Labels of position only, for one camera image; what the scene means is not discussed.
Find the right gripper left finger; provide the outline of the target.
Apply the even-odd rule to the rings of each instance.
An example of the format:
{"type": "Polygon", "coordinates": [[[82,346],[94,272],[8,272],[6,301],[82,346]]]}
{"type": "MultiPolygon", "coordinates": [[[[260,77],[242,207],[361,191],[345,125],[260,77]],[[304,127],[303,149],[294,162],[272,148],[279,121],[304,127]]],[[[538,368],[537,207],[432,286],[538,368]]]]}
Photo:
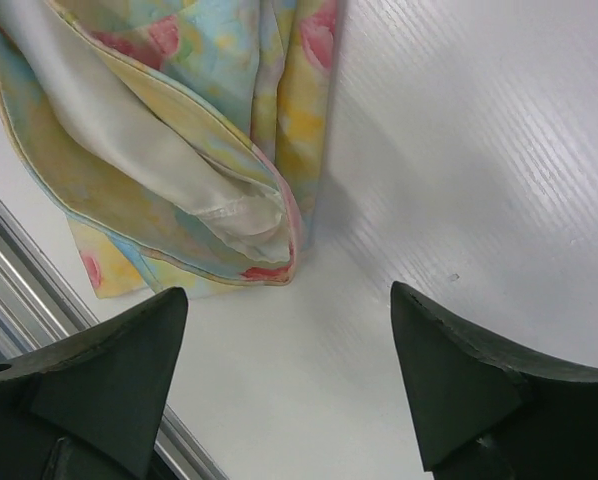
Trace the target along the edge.
{"type": "Polygon", "coordinates": [[[154,450],[183,289],[0,363],[0,479],[172,479],[154,450]]]}

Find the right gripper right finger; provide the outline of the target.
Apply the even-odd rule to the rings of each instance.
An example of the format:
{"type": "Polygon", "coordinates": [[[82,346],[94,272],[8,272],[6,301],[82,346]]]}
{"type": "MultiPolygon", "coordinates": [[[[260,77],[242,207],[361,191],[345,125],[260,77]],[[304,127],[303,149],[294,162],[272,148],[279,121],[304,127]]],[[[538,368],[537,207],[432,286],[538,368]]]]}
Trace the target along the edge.
{"type": "Polygon", "coordinates": [[[598,479],[598,368],[518,344],[404,283],[393,283],[390,307],[425,471],[598,479]]]}

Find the pastel floral skirt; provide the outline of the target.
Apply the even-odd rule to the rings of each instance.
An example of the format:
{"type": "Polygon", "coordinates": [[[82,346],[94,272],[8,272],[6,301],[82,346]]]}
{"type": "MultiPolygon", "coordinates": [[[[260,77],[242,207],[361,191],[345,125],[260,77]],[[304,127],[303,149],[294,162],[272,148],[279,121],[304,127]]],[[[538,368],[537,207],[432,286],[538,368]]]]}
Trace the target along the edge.
{"type": "Polygon", "coordinates": [[[293,279],[337,19],[334,1],[0,1],[0,115],[97,296],[293,279]]]}

